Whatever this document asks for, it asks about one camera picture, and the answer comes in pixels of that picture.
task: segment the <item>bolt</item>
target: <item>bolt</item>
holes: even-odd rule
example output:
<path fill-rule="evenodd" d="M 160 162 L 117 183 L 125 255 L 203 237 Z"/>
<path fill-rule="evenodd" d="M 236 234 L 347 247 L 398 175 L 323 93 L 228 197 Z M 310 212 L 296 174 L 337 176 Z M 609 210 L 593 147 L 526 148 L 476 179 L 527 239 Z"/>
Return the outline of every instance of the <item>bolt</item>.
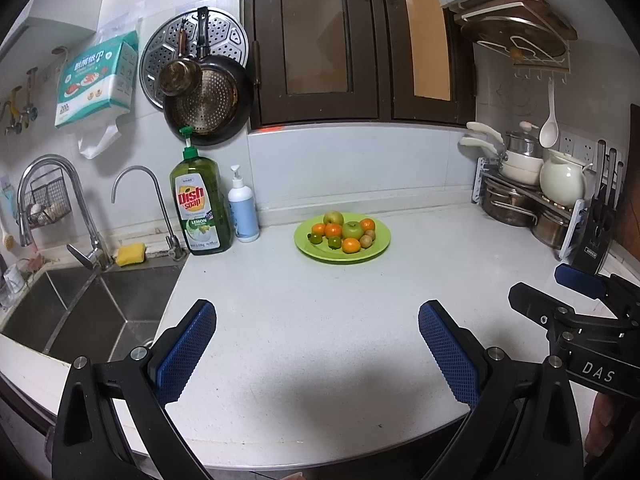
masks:
<path fill-rule="evenodd" d="M 76 370 L 79 370 L 80 368 L 84 368 L 85 364 L 86 364 L 86 357 L 81 355 L 80 357 L 76 357 L 76 360 L 74 361 L 74 368 Z"/>
<path fill-rule="evenodd" d="M 502 361 L 504 359 L 504 350 L 502 348 L 498 348 L 497 346 L 492 346 L 488 348 L 486 352 L 489 354 L 489 357 L 494 361 Z"/>
<path fill-rule="evenodd" d="M 136 346 L 129 355 L 131 355 L 131 358 L 134 361 L 140 361 L 140 359 L 144 359 L 146 356 L 146 348 L 143 346 Z"/>
<path fill-rule="evenodd" d="M 557 355 L 550 355 L 549 364 L 552 365 L 553 368 L 559 368 L 562 366 L 562 359 Z"/>

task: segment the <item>stainless steel sink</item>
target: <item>stainless steel sink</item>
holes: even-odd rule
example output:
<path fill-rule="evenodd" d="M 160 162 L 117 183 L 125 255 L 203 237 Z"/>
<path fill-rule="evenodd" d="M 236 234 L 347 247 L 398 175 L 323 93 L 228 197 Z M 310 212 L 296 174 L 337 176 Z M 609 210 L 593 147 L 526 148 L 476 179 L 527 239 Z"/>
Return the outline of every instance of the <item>stainless steel sink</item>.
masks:
<path fill-rule="evenodd" d="M 107 272 L 48 270 L 2 333 L 68 363 L 79 355 L 94 363 L 122 359 L 151 344 L 183 265 L 166 256 Z"/>

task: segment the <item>electrical outlet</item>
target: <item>electrical outlet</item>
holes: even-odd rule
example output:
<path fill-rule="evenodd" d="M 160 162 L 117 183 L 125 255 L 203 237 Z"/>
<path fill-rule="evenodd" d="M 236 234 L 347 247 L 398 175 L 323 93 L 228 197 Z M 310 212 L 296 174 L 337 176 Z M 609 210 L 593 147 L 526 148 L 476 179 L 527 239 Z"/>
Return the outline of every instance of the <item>electrical outlet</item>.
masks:
<path fill-rule="evenodd" d="M 574 154 L 574 138 L 575 136 L 566 132 L 560 133 L 560 151 L 568 155 Z"/>
<path fill-rule="evenodd" d="M 592 164 L 595 157 L 596 143 L 589 139 L 575 137 L 574 157 L 583 160 L 587 164 Z"/>

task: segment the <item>wire basket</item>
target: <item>wire basket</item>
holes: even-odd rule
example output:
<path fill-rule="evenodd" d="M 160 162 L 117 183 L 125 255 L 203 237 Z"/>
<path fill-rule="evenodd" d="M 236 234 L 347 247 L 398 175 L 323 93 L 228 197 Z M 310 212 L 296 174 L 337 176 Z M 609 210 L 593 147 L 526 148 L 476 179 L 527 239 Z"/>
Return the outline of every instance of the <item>wire basket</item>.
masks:
<path fill-rule="evenodd" d="M 29 213 L 31 229 L 55 224 L 71 213 L 65 177 L 60 168 L 34 178 L 30 186 L 31 192 L 25 196 L 25 210 Z"/>

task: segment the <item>dish soap bottle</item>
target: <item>dish soap bottle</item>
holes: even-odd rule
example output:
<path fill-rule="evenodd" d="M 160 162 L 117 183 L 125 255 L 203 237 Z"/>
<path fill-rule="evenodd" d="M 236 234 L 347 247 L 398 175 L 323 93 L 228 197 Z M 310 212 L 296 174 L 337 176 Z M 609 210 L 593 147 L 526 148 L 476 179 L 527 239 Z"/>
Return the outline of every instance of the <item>dish soap bottle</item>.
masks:
<path fill-rule="evenodd" d="M 240 166 L 237 164 L 231 167 L 231 171 L 234 172 L 233 187 L 229 191 L 231 219 L 236 228 L 238 241 L 253 242 L 260 235 L 254 192 L 249 186 L 244 185 L 244 180 L 238 170 L 240 170 Z"/>
<path fill-rule="evenodd" d="M 184 241 L 191 253 L 214 254 L 231 247 L 231 222 L 220 188 L 218 165 L 191 145 L 192 126 L 180 130 L 187 140 L 184 160 L 171 172 L 171 190 Z"/>

